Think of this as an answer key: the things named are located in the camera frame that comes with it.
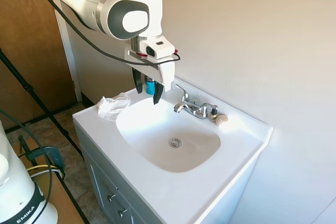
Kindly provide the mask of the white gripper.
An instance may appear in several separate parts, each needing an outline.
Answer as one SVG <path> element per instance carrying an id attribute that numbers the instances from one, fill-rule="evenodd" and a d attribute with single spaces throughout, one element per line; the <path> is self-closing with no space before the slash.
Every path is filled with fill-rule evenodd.
<path id="1" fill-rule="evenodd" d="M 154 82 L 154 95 L 153 104 L 159 103 L 161 95 L 164 92 L 168 92 L 171 89 L 172 82 L 175 77 L 175 63 L 173 56 L 167 56 L 161 59 L 155 59 L 151 56 L 140 57 L 131 49 L 130 44 L 125 45 L 124 59 L 131 62 L 141 63 L 142 65 L 130 64 L 132 69 L 133 81 L 137 93 L 142 93 L 143 84 L 141 73 L 153 79 Z"/>

